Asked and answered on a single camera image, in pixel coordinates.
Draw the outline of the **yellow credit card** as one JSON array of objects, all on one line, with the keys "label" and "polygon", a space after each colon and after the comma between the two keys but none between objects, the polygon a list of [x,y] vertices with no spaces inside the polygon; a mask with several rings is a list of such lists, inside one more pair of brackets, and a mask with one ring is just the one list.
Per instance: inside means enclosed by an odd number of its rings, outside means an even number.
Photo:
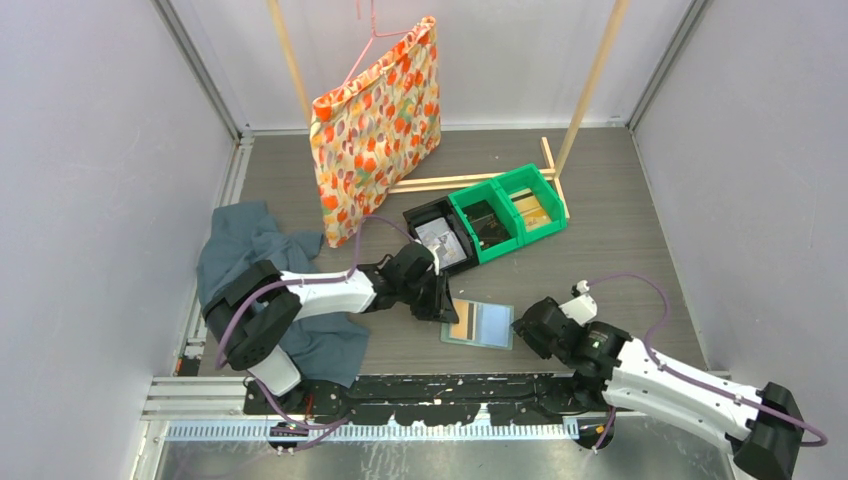
[{"label": "yellow credit card", "polygon": [[455,299],[453,302],[458,322],[447,326],[443,340],[449,342],[473,342],[476,338],[476,319],[479,304],[474,301]]}]

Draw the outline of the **green card holder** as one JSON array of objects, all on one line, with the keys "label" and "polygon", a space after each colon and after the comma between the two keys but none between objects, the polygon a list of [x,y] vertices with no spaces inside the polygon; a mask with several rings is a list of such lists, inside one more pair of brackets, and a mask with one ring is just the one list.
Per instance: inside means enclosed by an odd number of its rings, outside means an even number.
[{"label": "green card holder", "polygon": [[511,324],[514,321],[514,307],[511,305],[493,304],[474,301],[479,304],[476,319],[477,333],[473,342],[449,342],[443,340],[443,332],[450,324],[444,324],[440,334],[443,343],[467,345],[480,348],[511,350],[513,332]]}]

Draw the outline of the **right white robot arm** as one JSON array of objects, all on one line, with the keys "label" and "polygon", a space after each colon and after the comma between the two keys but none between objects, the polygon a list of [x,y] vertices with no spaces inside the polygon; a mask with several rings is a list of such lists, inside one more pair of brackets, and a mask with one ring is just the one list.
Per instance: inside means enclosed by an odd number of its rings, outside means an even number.
[{"label": "right white robot arm", "polygon": [[538,356],[572,369],[571,397],[580,408],[640,412],[713,444],[755,479],[792,477],[803,430],[789,389],[716,377],[648,348],[596,314],[588,294],[563,304],[547,297],[512,329]]}]

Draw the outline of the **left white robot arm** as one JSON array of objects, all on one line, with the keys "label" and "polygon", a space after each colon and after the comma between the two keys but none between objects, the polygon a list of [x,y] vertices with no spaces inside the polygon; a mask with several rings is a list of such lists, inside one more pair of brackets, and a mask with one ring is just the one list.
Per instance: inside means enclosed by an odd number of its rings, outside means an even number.
[{"label": "left white robot arm", "polygon": [[202,310],[224,361],[268,390],[280,412],[298,412],[307,398],[300,369],[279,342],[298,321],[331,313],[371,313],[397,303],[418,320],[456,324],[449,276],[436,254],[413,241],[377,263],[331,274],[299,274],[269,260],[251,265]]}]

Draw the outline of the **cards in black bin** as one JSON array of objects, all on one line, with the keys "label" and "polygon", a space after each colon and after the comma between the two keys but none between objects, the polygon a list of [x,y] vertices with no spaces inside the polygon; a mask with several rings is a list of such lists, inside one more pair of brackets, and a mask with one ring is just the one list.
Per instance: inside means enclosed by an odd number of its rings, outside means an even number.
[{"label": "cards in black bin", "polygon": [[441,261],[441,268],[447,269],[465,261],[468,256],[444,217],[439,217],[414,228],[423,245],[435,247]]}]

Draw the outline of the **black storage bin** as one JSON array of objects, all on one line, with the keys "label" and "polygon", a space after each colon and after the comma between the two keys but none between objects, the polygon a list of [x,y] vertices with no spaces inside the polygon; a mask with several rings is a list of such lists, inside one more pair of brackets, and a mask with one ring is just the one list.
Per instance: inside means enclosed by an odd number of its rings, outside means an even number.
[{"label": "black storage bin", "polygon": [[410,235],[433,250],[440,269],[456,275],[480,264],[472,236],[448,196],[403,212]]}]

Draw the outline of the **green bin left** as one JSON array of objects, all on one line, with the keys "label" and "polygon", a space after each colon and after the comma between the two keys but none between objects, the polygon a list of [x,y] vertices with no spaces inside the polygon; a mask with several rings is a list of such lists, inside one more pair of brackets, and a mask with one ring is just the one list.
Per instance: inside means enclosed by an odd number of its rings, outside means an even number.
[{"label": "green bin left", "polygon": [[524,245],[523,221],[505,191],[494,180],[449,195],[480,264],[512,253]]}]

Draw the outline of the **green bin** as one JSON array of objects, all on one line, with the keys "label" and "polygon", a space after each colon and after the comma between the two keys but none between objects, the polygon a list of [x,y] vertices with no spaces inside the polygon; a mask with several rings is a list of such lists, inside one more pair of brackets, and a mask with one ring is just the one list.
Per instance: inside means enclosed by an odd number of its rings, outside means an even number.
[{"label": "green bin", "polygon": [[449,195],[480,264],[512,253],[524,245],[523,221],[505,191],[494,180]]},{"label": "green bin", "polygon": [[565,203],[540,169],[527,164],[494,178],[518,214],[521,245],[528,245],[567,228]]}]

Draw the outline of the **green bin right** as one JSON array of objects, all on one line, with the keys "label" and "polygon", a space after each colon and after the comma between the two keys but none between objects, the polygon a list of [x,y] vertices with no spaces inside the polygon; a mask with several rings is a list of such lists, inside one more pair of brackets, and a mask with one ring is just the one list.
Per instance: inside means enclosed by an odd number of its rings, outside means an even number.
[{"label": "green bin right", "polygon": [[494,178],[518,214],[521,245],[528,245],[567,228],[565,203],[540,169],[527,164]]}]

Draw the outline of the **wooden clothes rack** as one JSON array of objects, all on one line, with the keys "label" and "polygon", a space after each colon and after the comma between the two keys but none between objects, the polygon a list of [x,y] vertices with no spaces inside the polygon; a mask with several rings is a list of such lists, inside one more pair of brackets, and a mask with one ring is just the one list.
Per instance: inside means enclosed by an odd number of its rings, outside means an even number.
[{"label": "wooden clothes rack", "polygon": [[[305,83],[289,37],[282,8],[280,3],[275,0],[268,0],[266,5],[283,57],[289,70],[302,116],[305,120],[305,124],[310,125],[312,103],[306,92]],[[572,150],[578,131],[583,124],[584,117],[589,110],[591,100],[593,99],[601,75],[604,71],[604,67],[607,64],[609,55],[629,6],[630,2],[627,0],[617,0],[614,2],[601,41],[589,69],[587,80],[581,90],[579,100],[574,113],[571,116],[569,125],[567,126],[566,134],[558,153],[556,155],[552,154],[549,140],[546,137],[542,137],[540,139],[541,153],[547,164],[547,167],[541,171],[541,175],[545,180],[553,183],[555,191],[559,195],[560,199],[565,198],[560,176],[564,170],[566,160]],[[397,182],[393,188],[388,190],[388,192],[390,194],[401,194],[460,189],[474,186],[485,180],[493,179],[497,175],[498,174],[496,172],[487,172],[467,175],[407,179]]]}]

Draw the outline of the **orange floral hanging garment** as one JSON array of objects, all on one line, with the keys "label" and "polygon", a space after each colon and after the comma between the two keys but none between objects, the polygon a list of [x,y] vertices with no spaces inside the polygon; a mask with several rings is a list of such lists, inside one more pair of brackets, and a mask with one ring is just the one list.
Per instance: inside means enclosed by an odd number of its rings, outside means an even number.
[{"label": "orange floral hanging garment", "polygon": [[309,141],[324,237],[336,248],[441,141],[437,21],[312,103]]}]

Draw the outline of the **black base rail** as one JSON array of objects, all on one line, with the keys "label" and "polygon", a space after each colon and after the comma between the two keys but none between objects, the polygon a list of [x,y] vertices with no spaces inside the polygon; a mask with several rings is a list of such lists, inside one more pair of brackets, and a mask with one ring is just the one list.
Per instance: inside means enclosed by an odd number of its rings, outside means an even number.
[{"label": "black base rail", "polygon": [[611,433],[616,425],[608,407],[590,399],[575,378],[563,373],[360,375],[349,387],[304,380],[274,399],[251,377],[242,384],[245,414],[283,411],[320,426],[466,426],[482,417],[498,427],[553,425],[575,418],[581,429],[597,433]]}]

